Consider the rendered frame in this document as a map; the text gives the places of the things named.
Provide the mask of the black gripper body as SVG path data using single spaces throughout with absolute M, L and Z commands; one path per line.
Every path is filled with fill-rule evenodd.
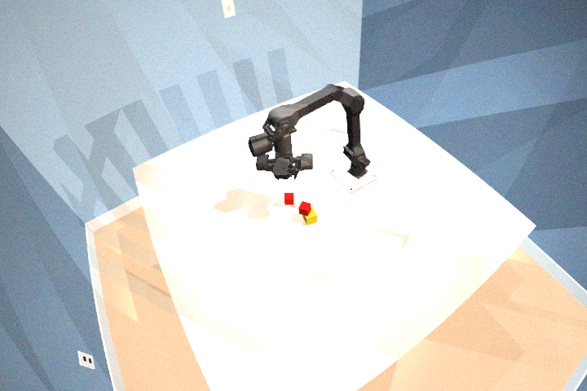
M 293 156 L 292 146 L 290 149 L 286 151 L 277 151 L 274 148 L 275 155 L 279 155 L 279 157 L 285 157 L 288 155 L 292 158 L 293 164 L 296 165 L 296 168 L 301 168 L 303 170 L 312 170 L 313 169 L 313 154 L 311 152 L 301 152 L 301 155 Z M 268 154 L 261 155 L 257 157 L 257 161 L 255 163 L 255 168 L 257 171 L 265 171 L 267 169 L 273 169 L 274 167 L 274 159 L 275 158 L 268 158 Z

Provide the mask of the red cube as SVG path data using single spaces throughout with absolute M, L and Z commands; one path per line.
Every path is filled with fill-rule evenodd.
M 294 204 L 294 193 L 287 192 L 285 193 L 285 205 L 287 204 Z
M 299 214 L 308 216 L 309 213 L 310 213 L 310 211 L 311 211 L 311 204 L 302 201 L 302 203 L 300 204 L 298 210 L 299 210 Z

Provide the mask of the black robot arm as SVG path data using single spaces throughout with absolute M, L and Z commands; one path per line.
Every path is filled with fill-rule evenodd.
M 249 137 L 248 145 L 254 158 L 273 151 L 286 151 L 291 148 L 291 134 L 297 132 L 295 125 L 307 114 L 322 108 L 333 101 L 341 103 L 346 113 L 347 140 L 343 153 L 351 161 L 347 170 L 356 178 L 363 177 L 371 160 L 361 146 L 360 113 L 364 110 L 365 98 L 351 87 L 328 84 L 325 88 L 308 95 L 292 104 L 283 104 L 270 110 L 263 124 L 264 133 Z M 271 128 L 271 125 L 274 128 Z M 289 179 L 295 175 L 296 166 L 290 156 L 275 155 L 273 174 L 276 179 Z

